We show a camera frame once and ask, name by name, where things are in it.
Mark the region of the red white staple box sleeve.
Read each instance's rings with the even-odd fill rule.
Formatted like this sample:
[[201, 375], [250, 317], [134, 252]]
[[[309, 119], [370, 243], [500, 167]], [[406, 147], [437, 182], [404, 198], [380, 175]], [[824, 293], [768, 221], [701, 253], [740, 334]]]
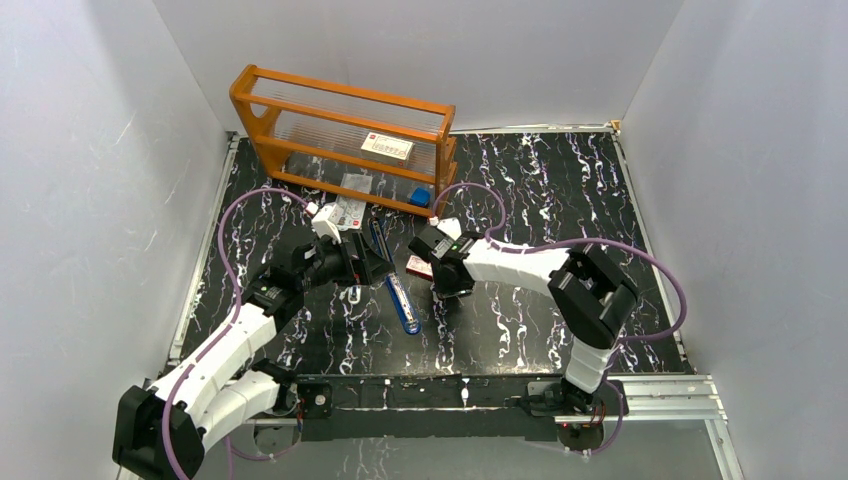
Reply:
[[433, 280], [433, 270], [431, 265], [416, 255], [411, 255], [409, 257], [405, 270], [410, 275], [427, 281]]

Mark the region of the blue stapler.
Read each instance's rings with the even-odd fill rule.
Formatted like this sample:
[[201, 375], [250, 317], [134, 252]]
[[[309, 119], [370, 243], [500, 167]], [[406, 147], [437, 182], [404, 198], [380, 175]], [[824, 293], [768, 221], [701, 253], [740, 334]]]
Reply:
[[[387, 244], [381, 220], [377, 217], [372, 217], [369, 220], [368, 225], [377, 253], [380, 254], [388, 263], [394, 265], [392, 252]], [[408, 335], [418, 334], [421, 330], [421, 321], [418, 312], [410, 300], [408, 290], [402, 284], [400, 277], [395, 270], [392, 270], [386, 275], [384, 284], [389, 291], [390, 298], [392, 299], [404, 332]]]

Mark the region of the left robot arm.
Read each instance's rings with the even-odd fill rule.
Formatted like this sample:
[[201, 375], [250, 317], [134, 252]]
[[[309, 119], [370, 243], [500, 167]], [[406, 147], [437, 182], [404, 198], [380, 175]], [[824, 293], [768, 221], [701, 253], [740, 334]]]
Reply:
[[310, 290], [373, 285], [394, 272], [357, 229], [339, 230], [333, 203], [308, 207], [312, 242], [286, 264], [268, 262], [229, 316], [192, 354], [149, 387], [120, 398], [113, 461], [142, 479], [190, 479], [205, 454], [252, 416], [286, 416], [299, 400], [296, 376], [264, 359], [232, 378], [304, 307]]

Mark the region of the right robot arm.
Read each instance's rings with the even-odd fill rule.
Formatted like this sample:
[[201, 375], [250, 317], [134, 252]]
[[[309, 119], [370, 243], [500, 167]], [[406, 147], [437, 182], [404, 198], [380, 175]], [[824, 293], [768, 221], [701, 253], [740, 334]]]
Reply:
[[425, 226], [408, 248], [431, 267], [434, 291], [442, 299], [467, 296], [479, 282], [551, 298], [573, 344], [559, 386], [530, 394], [528, 407], [539, 414], [587, 414], [601, 403], [604, 373], [640, 294], [599, 245], [533, 251], [477, 232], [457, 234], [439, 221]]

